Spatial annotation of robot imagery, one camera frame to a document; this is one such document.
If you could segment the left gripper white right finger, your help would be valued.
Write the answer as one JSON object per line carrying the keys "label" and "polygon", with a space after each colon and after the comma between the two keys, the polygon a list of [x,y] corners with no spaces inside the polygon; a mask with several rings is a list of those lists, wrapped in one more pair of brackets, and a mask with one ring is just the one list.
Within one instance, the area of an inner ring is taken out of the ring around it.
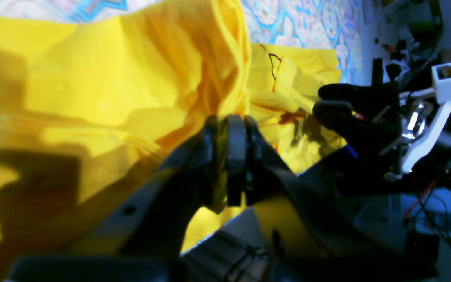
{"label": "left gripper white right finger", "polygon": [[385,183],[337,150],[294,174],[250,116],[230,116],[228,203],[242,195],[267,247],[269,282],[417,282],[436,263],[408,247],[408,229],[376,202]]}

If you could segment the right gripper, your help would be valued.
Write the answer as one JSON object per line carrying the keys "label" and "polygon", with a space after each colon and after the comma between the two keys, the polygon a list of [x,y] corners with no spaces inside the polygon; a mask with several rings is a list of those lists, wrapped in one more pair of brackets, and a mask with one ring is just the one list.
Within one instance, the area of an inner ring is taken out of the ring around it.
{"label": "right gripper", "polygon": [[328,84],[313,116],[357,152],[342,172],[344,195],[451,189],[451,62],[435,63],[406,88],[394,83]]}

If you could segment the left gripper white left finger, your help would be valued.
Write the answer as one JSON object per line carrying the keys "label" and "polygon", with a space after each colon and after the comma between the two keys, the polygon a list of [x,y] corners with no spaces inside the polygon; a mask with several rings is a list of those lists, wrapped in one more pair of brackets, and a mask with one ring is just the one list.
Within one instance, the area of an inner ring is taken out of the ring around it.
{"label": "left gripper white left finger", "polygon": [[19,258],[10,282],[188,282],[180,259],[201,207],[227,205],[227,119],[211,116],[155,175],[92,231],[46,255]]}

